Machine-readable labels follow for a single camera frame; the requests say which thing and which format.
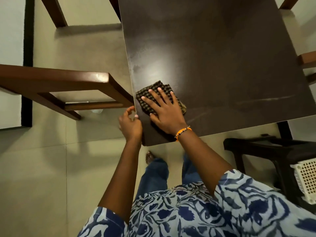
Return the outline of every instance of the beaded bracelet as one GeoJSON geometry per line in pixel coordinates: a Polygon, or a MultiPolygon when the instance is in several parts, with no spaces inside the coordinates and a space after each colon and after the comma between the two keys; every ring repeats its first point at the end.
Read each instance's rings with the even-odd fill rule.
{"type": "Polygon", "coordinates": [[[178,131],[176,136],[175,136],[175,139],[177,139],[176,141],[178,141],[178,136],[181,135],[181,133],[186,131],[186,130],[192,130],[192,129],[190,128],[190,126],[188,126],[187,128],[183,128],[180,131],[178,131]]]}

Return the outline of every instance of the dark wooden table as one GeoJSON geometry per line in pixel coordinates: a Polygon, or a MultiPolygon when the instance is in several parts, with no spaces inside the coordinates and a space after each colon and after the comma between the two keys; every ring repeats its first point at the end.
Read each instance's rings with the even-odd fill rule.
{"type": "MultiPolygon", "coordinates": [[[[274,0],[119,0],[134,92],[158,80],[211,135],[316,114],[274,0]]],[[[143,145],[173,141],[135,100],[143,145]]]]}

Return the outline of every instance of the perforated basket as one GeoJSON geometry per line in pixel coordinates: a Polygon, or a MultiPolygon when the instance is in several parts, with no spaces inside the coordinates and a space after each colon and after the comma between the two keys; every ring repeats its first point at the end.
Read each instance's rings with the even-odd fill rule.
{"type": "Polygon", "coordinates": [[[309,204],[316,204],[316,158],[300,161],[295,165],[294,176],[305,200],[309,204]]]}

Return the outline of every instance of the blue jeans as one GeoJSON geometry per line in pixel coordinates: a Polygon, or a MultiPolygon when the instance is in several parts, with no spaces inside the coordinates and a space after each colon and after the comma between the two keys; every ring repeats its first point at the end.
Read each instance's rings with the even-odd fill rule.
{"type": "MultiPolygon", "coordinates": [[[[167,187],[167,179],[169,170],[167,163],[160,158],[154,159],[145,170],[143,174],[135,199],[146,193],[153,191],[164,191],[167,187]]],[[[185,153],[183,156],[182,166],[182,184],[190,184],[202,181],[195,166],[192,164],[188,155],[185,153]]]]}

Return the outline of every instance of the blue and white printed top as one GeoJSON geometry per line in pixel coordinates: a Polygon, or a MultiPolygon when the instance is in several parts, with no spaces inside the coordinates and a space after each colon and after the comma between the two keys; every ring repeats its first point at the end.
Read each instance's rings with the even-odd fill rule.
{"type": "Polygon", "coordinates": [[[80,237],[316,236],[316,216],[237,170],[227,171],[212,198],[202,182],[138,197],[128,226],[97,207],[80,237]]]}

